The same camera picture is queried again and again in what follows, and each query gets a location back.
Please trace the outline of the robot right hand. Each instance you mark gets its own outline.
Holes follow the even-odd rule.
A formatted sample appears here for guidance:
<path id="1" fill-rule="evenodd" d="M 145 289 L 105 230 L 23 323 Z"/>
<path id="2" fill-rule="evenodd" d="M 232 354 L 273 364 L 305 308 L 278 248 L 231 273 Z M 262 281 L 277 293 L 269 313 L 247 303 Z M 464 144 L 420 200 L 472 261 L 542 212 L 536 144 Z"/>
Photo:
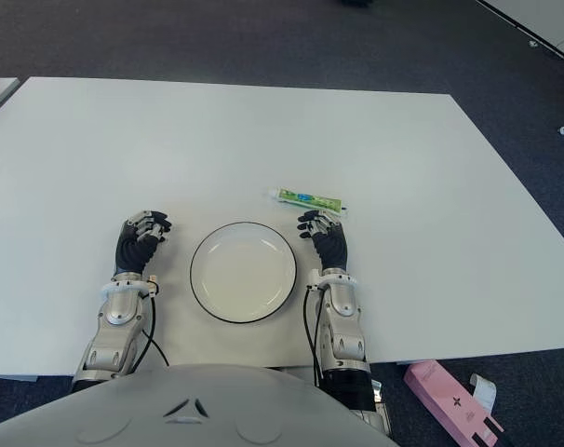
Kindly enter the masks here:
<path id="1" fill-rule="evenodd" d="M 321 268 L 347 270 L 348 247 L 342 224 L 322 210 L 309 210 L 298 217 L 300 238 L 311 239 Z"/>

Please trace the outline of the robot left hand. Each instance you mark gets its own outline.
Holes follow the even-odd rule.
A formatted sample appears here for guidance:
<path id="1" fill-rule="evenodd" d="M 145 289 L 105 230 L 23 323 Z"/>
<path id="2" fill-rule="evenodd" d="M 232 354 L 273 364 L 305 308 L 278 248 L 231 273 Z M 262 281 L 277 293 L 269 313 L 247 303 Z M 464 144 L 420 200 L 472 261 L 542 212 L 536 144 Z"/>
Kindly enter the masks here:
<path id="1" fill-rule="evenodd" d="M 128 217 L 117 240 L 114 273 L 141 275 L 170 230 L 168 216 L 160 211 L 142 210 Z"/>

